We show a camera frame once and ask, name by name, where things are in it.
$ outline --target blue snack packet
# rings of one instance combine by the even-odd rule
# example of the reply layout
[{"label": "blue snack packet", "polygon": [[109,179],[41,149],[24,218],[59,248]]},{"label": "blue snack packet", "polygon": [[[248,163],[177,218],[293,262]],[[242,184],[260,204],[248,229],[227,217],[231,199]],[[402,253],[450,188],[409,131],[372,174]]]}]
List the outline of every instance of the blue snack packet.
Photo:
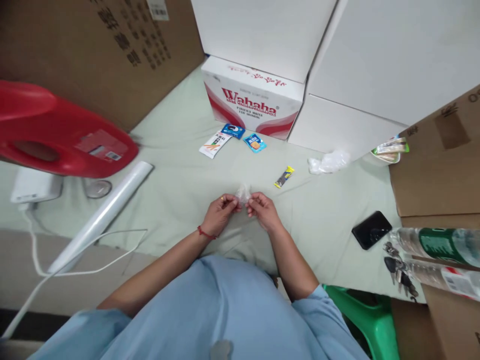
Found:
[{"label": "blue snack packet", "polygon": [[267,144],[262,141],[257,134],[252,134],[243,139],[254,153],[259,153],[267,147]]},{"label": "blue snack packet", "polygon": [[230,135],[230,136],[233,136],[237,139],[241,139],[244,132],[245,132],[245,129],[243,127],[240,127],[240,126],[235,126],[235,125],[232,125],[232,124],[227,124],[223,127],[223,129],[221,130],[222,133],[224,134],[227,134],[227,135]]}]

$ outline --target white plastic tube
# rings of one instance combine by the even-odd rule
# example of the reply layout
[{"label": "white plastic tube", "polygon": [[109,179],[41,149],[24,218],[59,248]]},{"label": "white plastic tube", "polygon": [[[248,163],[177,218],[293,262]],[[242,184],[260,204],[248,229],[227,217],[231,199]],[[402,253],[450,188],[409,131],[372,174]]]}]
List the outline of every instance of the white plastic tube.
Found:
[{"label": "white plastic tube", "polygon": [[153,168],[153,165],[144,161],[136,164],[50,265],[48,272],[55,273],[61,269],[59,273],[65,273],[73,268],[81,257],[81,254],[76,256],[79,250],[105,231]]}]

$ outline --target white power bank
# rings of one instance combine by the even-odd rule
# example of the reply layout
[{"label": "white power bank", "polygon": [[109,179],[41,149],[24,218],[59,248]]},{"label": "white power bank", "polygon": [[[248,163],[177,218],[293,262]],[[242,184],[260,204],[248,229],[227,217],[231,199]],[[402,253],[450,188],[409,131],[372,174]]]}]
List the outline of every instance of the white power bank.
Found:
[{"label": "white power bank", "polygon": [[62,176],[20,166],[10,201],[21,204],[56,199],[62,193],[63,181]]}]

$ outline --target red string bracelet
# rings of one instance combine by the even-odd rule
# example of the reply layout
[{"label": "red string bracelet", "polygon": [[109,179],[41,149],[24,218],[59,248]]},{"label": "red string bracelet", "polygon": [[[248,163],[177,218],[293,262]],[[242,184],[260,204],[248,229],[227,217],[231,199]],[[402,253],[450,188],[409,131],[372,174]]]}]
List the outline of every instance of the red string bracelet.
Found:
[{"label": "red string bracelet", "polygon": [[211,236],[211,235],[208,235],[206,232],[204,232],[200,227],[200,225],[197,227],[197,229],[198,229],[198,232],[200,233],[200,236],[205,235],[208,240],[215,240],[217,238],[216,236]]}]

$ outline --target shirt sleeve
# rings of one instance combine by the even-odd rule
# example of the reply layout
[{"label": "shirt sleeve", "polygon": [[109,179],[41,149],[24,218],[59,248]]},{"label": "shirt sleeve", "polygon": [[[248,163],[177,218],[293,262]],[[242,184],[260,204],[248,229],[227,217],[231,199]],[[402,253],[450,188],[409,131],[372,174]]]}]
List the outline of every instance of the shirt sleeve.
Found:
[{"label": "shirt sleeve", "polygon": [[99,359],[130,321],[117,309],[77,312],[29,360]]},{"label": "shirt sleeve", "polygon": [[329,359],[368,359],[350,333],[339,308],[321,285],[292,306],[308,324]]}]

